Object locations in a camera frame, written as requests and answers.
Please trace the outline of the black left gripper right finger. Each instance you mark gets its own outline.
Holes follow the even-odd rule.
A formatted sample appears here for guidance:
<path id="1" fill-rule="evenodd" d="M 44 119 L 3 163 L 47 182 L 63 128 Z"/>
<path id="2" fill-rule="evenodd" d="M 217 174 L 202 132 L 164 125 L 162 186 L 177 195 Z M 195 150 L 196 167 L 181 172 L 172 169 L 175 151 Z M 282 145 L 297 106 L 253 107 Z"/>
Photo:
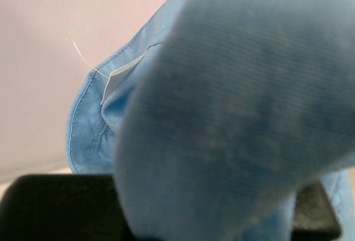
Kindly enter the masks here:
<path id="1" fill-rule="evenodd" d="M 330 241 L 341 237 L 341 225 L 320 181 L 299 191 L 292 224 L 292 241 Z"/>

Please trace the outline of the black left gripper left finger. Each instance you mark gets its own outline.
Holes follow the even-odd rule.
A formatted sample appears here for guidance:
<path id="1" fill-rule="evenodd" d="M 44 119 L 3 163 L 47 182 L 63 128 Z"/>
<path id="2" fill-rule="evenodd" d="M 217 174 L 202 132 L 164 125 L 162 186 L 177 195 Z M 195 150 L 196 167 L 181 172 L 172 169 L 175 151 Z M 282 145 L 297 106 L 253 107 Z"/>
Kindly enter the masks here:
<path id="1" fill-rule="evenodd" d="M 134 239 L 110 175 L 25 175 L 1 200 L 1 241 Z"/>

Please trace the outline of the blue shirt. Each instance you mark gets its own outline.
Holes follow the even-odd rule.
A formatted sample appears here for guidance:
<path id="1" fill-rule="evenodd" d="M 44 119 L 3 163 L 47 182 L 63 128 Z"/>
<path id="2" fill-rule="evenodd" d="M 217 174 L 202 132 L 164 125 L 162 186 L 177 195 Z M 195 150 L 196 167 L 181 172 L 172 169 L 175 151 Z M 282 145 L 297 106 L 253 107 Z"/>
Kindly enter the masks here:
<path id="1" fill-rule="evenodd" d="M 290 240 L 320 180 L 353 240 L 354 0 L 168 0 L 88 74 L 66 153 L 139 238 Z"/>

